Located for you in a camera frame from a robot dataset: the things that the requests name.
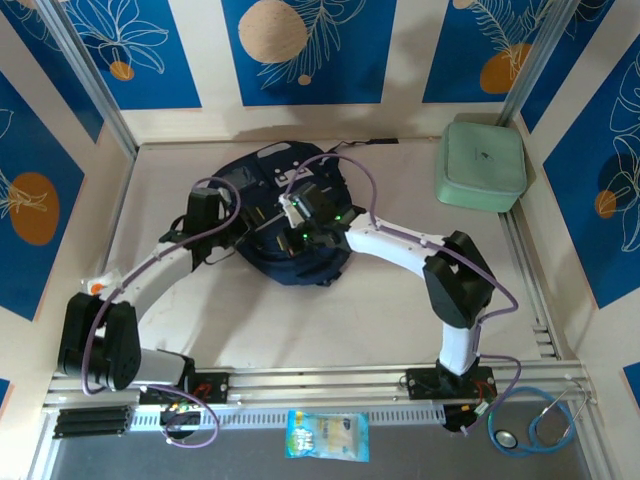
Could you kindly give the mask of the blue poster white leaf outline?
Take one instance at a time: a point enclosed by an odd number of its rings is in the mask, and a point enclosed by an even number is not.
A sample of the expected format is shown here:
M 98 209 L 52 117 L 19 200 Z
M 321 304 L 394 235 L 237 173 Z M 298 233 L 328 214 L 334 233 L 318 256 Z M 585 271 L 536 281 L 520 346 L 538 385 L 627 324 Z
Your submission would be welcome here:
M 46 26 L 35 0 L 0 0 L 0 11 L 96 143 L 104 119 Z
M 529 133 L 539 123 L 614 2 L 615 0 L 580 0 L 521 108 L 521 117 Z

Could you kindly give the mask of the blue snack packet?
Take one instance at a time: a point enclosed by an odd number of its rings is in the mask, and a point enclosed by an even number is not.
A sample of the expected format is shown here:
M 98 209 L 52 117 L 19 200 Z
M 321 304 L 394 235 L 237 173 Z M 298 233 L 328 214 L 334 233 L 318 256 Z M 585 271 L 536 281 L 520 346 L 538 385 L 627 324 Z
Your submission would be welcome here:
M 285 457 L 368 463 L 369 419 L 364 413 L 310 413 L 290 410 L 287 415 Z

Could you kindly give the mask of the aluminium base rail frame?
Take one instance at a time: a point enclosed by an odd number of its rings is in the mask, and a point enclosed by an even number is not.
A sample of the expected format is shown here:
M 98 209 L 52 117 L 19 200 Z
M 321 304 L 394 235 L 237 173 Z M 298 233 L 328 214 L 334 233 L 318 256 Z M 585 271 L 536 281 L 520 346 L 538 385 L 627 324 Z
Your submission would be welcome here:
M 577 360 L 524 360 L 517 367 L 512 360 L 480 362 L 493 372 L 494 384 L 503 392 L 514 377 L 519 386 L 532 386 L 552 394 L 560 394 L 574 379 L 589 392 L 594 382 Z M 400 379 L 408 365 L 382 365 L 328 368 L 233 369 L 231 367 L 198 369 L 204 376 L 226 373 L 227 409 L 284 407 L 379 406 L 396 402 L 409 403 L 408 391 Z M 134 405 L 139 401 L 139 385 L 120 390 L 83 394 L 80 382 L 62 374 L 53 376 L 45 395 L 43 410 L 97 408 Z

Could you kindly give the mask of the blue poster orange circle feather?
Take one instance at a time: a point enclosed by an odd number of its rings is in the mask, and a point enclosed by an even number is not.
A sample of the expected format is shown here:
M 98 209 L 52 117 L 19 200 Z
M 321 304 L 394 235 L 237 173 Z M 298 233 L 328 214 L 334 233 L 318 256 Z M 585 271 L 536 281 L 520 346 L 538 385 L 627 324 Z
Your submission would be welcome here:
M 498 102 L 511 90 L 554 0 L 450 0 L 423 102 Z

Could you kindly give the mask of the blue stethoscope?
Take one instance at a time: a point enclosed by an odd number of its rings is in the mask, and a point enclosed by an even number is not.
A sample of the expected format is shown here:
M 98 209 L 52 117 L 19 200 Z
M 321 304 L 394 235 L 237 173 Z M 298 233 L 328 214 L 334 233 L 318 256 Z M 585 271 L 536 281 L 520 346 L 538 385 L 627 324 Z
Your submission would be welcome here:
M 506 429 L 496 429 L 494 426 L 494 417 L 497 410 L 492 411 L 487 417 L 487 429 L 489 439 L 494 447 L 501 453 L 512 458 L 526 458 L 531 455 L 548 455 L 556 453 L 568 446 L 577 433 L 576 422 L 582 411 L 588 405 L 596 405 L 597 400 L 587 392 L 587 390 L 574 379 L 568 378 L 570 385 L 565 388 L 559 395 L 553 396 L 550 393 L 536 387 L 521 386 L 511 390 L 506 398 L 509 399 L 514 395 L 533 394 L 547 401 L 547 405 L 534 417 L 527 427 L 528 444 L 521 444 L 516 436 Z M 579 393 L 582 403 L 575 413 L 563 404 L 564 397 L 569 393 Z M 539 427 L 545 417 L 552 411 L 559 410 L 566 420 L 566 428 L 561 437 L 553 444 L 546 444 L 539 435 Z

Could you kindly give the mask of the blue poster dark circle leaf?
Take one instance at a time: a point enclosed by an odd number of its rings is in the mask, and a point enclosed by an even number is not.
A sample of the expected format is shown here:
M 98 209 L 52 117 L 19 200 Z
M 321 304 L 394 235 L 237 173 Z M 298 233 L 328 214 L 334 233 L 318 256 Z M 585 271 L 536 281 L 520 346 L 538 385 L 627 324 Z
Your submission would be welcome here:
M 543 168 L 597 306 L 640 288 L 640 35 Z

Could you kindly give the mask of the orange capped bottle in bag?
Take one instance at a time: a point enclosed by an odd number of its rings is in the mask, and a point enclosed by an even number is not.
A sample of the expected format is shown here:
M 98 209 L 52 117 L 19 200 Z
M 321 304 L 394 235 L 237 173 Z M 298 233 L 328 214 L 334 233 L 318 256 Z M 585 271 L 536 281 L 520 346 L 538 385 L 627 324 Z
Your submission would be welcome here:
M 89 295 L 99 295 L 104 289 L 116 285 L 121 280 L 119 269 L 112 269 L 100 275 L 83 278 L 80 281 L 81 291 Z

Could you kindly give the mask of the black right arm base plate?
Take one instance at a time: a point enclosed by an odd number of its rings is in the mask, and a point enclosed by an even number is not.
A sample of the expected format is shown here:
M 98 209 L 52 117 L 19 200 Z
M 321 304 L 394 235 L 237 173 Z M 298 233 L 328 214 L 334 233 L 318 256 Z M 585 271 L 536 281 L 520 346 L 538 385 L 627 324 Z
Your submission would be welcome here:
M 440 368 L 411 368 L 405 373 L 405 385 L 411 400 L 494 399 L 495 386 L 489 382 L 493 370 L 479 366 L 462 376 Z

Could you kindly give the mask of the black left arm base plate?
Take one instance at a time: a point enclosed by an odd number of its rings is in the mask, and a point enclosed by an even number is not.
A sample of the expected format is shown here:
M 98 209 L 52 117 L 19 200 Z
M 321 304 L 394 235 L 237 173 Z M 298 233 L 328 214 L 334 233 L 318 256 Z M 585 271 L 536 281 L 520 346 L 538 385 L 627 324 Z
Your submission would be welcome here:
M 192 372 L 186 374 L 174 388 L 187 392 L 207 404 L 226 404 L 229 379 L 228 372 Z M 151 388 L 139 395 L 141 405 L 167 405 L 178 400 L 184 400 L 184 397 Z

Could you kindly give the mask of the black ribbed bar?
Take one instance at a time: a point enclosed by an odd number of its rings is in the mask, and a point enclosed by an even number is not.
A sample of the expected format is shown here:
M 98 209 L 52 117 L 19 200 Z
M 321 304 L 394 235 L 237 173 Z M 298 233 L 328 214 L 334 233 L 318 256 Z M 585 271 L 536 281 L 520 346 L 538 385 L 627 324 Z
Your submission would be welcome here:
M 129 406 L 62 409 L 56 420 L 54 439 L 121 435 L 132 419 Z

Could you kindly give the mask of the mint green zip pouch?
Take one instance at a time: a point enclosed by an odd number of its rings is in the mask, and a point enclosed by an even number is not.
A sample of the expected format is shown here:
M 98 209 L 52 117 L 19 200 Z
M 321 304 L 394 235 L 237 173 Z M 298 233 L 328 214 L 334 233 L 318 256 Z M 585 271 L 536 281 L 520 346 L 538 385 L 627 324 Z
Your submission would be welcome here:
M 471 122 L 447 125 L 435 167 L 440 202 L 505 213 L 526 187 L 524 145 L 517 131 Z

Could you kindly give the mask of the blue poster white flower outline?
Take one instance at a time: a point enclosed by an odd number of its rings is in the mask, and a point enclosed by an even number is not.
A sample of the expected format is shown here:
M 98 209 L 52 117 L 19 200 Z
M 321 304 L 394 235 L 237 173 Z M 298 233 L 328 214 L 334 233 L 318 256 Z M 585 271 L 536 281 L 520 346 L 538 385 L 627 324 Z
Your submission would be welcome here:
M 67 0 L 63 8 L 120 109 L 201 106 L 168 0 Z

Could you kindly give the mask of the aluminium corner post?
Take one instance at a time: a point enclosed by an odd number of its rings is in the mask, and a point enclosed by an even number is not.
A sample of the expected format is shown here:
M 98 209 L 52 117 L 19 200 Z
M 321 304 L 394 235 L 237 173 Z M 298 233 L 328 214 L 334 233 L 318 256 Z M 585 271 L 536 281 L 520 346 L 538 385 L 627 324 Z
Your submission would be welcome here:
M 35 0 L 44 23 L 121 148 L 135 159 L 138 145 L 93 58 L 58 0 Z
M 580 0 L 550 0 L 550 10 L 534 40 L 524 65 L 507 94 L 494 125 L 508 127 L 531 95 Z

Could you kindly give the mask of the navy blue backpack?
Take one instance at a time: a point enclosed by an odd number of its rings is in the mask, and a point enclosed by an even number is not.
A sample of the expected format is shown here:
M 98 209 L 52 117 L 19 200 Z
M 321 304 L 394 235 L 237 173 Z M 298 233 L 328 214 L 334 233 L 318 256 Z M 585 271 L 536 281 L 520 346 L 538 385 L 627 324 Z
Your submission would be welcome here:
M 263 225 L 264 229 L 243 238 L 236 249 L 252 266 L 282 285 L 328 286 L 340 277 L 349 259 L 350 253 L 331 248 L 306 250 L 290 258 L 276 240 L 289 226 L 279 196 L 293 193 L 307 182 L 338 205 L 355 205 L 336 154 L 336 148 L 325 152 L 312 143 L 282 141 L 247 154 L 215 173 L 238 190 L 236 206 L 240 213 L 243 206 L 254 205 L 273 216 L 266 223 L 248 223 Z

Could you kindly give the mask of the blue poster orange circle leaf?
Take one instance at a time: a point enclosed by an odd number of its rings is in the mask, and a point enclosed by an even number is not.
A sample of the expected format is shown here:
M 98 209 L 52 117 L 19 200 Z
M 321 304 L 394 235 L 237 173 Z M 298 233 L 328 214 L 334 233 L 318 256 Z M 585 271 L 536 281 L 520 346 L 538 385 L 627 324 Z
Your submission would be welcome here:
M 84 173 L 0 72 L 0 307 L 32 321 Z

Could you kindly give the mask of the blue poster beige circle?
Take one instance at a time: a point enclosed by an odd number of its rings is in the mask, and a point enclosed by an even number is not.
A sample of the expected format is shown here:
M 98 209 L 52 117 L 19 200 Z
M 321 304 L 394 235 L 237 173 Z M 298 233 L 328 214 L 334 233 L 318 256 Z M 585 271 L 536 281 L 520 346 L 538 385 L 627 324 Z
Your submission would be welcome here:
M 397 0 L 221 0 L 246 107 L 378 104 Z

